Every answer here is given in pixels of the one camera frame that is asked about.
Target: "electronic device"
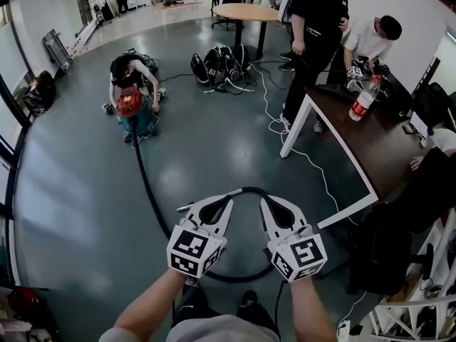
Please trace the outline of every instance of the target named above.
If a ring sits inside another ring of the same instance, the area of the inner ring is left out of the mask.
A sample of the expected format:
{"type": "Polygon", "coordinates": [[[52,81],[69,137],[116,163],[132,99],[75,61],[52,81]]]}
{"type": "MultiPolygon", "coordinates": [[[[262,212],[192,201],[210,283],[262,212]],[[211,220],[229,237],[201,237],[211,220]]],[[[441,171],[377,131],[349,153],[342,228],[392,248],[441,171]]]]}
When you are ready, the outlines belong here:
{"type": "Polygon", "coordinates": [[[404,124],[402,126],[402,128],[404,129],[404,132],[407,133],[407,134],[415,134],[415,130],[408,124],[404,124]]]}

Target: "black hose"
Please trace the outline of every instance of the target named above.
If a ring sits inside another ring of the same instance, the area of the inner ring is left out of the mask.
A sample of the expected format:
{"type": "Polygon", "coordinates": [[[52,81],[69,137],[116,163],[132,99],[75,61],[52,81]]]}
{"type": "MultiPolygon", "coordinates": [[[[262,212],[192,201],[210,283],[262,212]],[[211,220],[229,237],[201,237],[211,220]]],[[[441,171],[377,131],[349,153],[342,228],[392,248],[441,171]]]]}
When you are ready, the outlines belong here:
{"type": "Polygon", "coordinates": [[[162,229],[163,233],[165,233],[165,236],[169,239],[171,238],[171,231],[168,229],[165,219],[163,218],[163,214],[160,211],[160,208],[158,207],[157,201],[154,198],[154,194],[152,193],[152,190],[150,189],[149,185],[149,180],[147,179],[147,175],[145,173],[145,168],[144,168],[144,163],[143,158],[141,157],[141,151],[140,151],[140,144],[138,142],[138,137],[136,135],[136,125],[137,123],[134,122],[134,120],[131,121],[131,127],[133,129],[133,142],[135,143],[135,153],[136,153],[136,158],[138,159],[138,164],[140,166],[140,172],[141,172],[141,177],[142,177],[142,182],[144,182],[144,187],[145,191],[147,193],[147,197],[149,198],[150,204],[152,205],[152,208],[154,209],[155,216],[157,217],[158,224],[160,225],[160,228],[162,229]]]}
{"type": "MultiPolygon", "coordinates": [[[[158,224],[160,225],[160,228],[162,229],[163,233],[165,233],[166,238],[170,239],[171,238],[171,231],[168,229],[165,218],[163,218],[163,214],[160,211],[160,208],[155,201],[154,194],[152,193],[152,189],[150,189],[150,184],[149,180],[147,179],[147,175],[145,173],[145,168],[144,168],[144,163],[143,158],[141,157],[141,151],[140,151],[140,144],[138,142],[138,137],[136,135],[136,126],[138,125],[138,117],[132,117],[130,119],[130,125],[132,128],[133,132],[133,143],[135,144],[135,153],[136,153],[136,158],[138,160],[138,164],[140,166],[140,172],[141,172],[141,177],[142,177],[142,182],[144,183],[145,191],[147,193],[147,197],[149,198],[150,204],[152,205],[152,208],[154,209],[155,216],[157,217],[158,224]]],[[[263,191],[262,189],[259,189],[258,187],[243,187],[242,192],[253,192],[255,194],[259,194],[261,196],[267,195],[267,192],[263,191]]],[[[269,272],[271,272],[274,269],[272,264],[269,264],[265,269],[262,271],[250,275],[250,276],[225,276],[225,275],[219,275],[214,272],[208,271],[206,275],[214,280],[217,281],[223,281],[227,282],[229,284],[238,284],[238,283],[244,283],[244,282],[252,282],[255,280],[258,280],[262,278],[263,276],[266,276],[269,272]]]]}

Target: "forearm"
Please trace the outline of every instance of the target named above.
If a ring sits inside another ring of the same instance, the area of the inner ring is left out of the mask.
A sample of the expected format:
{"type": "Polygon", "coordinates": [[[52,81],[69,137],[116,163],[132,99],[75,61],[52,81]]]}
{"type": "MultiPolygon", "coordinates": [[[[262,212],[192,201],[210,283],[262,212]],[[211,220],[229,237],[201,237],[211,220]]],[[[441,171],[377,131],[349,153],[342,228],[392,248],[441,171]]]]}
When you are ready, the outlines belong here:
{"type": "Polygon", "coordinates": [[[111,104],[113,105],[113,107],[116,108],[117,107],[117,100],[114,97],[114,86],[113,86],[113,84],[110,84],[110,87],[109,87],[109,100],[110,100],[111,104]]]}
{"type": "Polygon", "coordinates": [[[184,282],[184,274],[169,269],[122,312],[115,327],[127,329],[141,341],[149,341],[165,320],[184,282]]]}
{"type": "Polygon", "coordinates": [[[334,342],[336,331],[310,277],[291,284],[293,320],[298,342],[334,342]]]}
{"type": "Polygon", "coordinates": [[[306,20],[299,15],[291,15],[291,27],[293,28],[293,34],[295,41],[304,42],[304,26],[306,20]]]}
{"type": "Polygon", "coordinates": [[[153,76],[153,79],[151,80],[151,82],[154,87],[154,103],[158,103],[158,91],[160,89],[160,83],[154,76],[153,76]]]}
{"type": "Polygon", "coordinates": [[[343,62],[345,63],[345,68],[348,71],[351,66],[353,66],[353,51],[350,51],[347,48],[343,49],[343,62]]]}

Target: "black t-shirt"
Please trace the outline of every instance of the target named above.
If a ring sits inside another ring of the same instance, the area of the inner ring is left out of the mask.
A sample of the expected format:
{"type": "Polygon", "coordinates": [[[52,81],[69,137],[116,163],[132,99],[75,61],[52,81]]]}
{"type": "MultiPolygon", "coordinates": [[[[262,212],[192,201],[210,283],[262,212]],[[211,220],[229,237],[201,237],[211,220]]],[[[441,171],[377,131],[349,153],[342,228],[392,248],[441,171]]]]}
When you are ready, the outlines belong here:
{"type": "Polygon", "coordinates": [[[303,59],[311,66],[326,67],[342,39],[338,27],[348,16],[348,0],[291,0],[288,14],[305,20],[303,59]]]}

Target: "white t-shirt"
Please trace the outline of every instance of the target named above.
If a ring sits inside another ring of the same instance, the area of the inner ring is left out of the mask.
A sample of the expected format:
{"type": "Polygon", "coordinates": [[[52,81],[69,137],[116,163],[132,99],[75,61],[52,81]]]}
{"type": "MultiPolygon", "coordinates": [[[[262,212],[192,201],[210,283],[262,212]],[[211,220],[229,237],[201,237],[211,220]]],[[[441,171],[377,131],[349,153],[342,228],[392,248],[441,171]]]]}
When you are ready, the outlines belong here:
{"type": "Polygon", "coordinates": [[[106,5],[105,0],[95,0],[94,4],[100,8],[100,10],[106,5]]]}
{"type": "Polygon", "coordinates": [[[378,35],[374,27],[374,19],[359,19],[355,21],[350,32],[343,39],[343,46],[353,51],[353,60],[359,56],[375,57],[383,60],[393,45],[392,41],[378,35]]]}

